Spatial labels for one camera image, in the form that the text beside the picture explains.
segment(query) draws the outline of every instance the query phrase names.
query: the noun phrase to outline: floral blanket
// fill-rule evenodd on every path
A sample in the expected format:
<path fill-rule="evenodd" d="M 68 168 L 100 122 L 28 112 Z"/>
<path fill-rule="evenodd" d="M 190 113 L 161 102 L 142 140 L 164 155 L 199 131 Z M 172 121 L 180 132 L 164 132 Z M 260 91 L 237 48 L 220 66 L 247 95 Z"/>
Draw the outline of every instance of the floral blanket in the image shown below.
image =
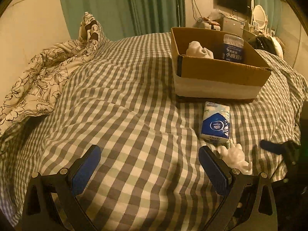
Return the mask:
<path fill-rule="evenodd" d="M 98 41 L 97 22 L 85 12 L 78 40 L 55 44 L 34 56 L 0 107 L 0 137 L 29 116 L 51 113 L 72 73 L 93 58 Z"/>

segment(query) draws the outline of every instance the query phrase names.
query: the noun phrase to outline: green curtain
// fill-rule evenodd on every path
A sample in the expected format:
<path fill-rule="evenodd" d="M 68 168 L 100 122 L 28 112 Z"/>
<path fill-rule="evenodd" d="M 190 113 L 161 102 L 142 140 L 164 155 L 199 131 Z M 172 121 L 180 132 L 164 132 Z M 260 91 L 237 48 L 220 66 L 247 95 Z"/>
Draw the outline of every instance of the green curtain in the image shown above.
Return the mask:
<path fill-rule="evenodd" d="M 79 22 L 85 11 L 103 26 L 110 40 L 169 32 L 184 26 L 184 0 L 61 0 L 72 39 L 78 36 Z"/>
<path fill-rule="evenodd" d="M 279 35 L 279 24 L 281 20 L 281 1 L 280 0 L 254 0 L 255 5 L 261 5 L 267 14 L 269 29 L 273 29 Z"/>

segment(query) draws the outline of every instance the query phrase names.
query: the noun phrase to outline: checkered bedsheet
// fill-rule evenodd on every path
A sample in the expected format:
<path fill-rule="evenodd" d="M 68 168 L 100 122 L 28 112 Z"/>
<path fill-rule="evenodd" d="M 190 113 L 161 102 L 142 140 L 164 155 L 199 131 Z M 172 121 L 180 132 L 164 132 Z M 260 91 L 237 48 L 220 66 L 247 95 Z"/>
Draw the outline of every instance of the checkered bedsheet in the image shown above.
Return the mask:
<path fill-rule="evenodd" d="M 176 101 L 170 47 L 169 33 L 101 44 L 67 82 L 54 112 L 30 119 L 30 137 L 12 147 L 12 223 L 21 218 L 34 170 L 54 174 L 96 144 L 102 158 L 78 200 L 98 230 L 205 225 L 222 198 L 198 161 L 198 149 L 207 144 L 199 135 L 204 104 Z M 243 146 L 253 174 L 277 169 L 272 179 L 278 180 L 286 172 L 278 166 L 281 157 L 260 149 L 259 141 L 299 142 L 307 84 L 286 62 L 258 52 L 272 75 L 254 102 L 229 105 L 230 137 Z"/>

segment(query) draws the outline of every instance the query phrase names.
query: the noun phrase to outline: black screen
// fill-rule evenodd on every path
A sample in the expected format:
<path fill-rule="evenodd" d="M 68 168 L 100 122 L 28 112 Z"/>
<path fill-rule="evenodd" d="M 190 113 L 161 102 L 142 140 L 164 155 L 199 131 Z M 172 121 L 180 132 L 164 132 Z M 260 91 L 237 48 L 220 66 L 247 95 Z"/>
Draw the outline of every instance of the black screen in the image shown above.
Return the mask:
<path fill-rule="evenodd" d="M 218 0 L 217 4 L 222 7 L 230 8 L 244 15 L 250 15 L 251 0 Z"/>

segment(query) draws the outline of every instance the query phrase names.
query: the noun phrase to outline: cardboard box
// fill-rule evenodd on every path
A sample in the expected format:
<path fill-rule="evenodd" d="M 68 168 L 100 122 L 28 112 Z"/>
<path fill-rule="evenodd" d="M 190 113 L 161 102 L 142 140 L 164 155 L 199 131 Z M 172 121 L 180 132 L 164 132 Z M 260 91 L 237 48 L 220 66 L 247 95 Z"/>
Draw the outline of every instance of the cardboard box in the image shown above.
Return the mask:
<path fill-rule="evenodd" d="M 222 60 L 222 31 L 172 28 L 171 54 L 175 92 L 185 98 L 253 101 L 271 75 L 271 68 L 247 43 L 243 64 Z M 186 56 L 188 44 L 198 41 L 213 52 L 214 59 Z"/>

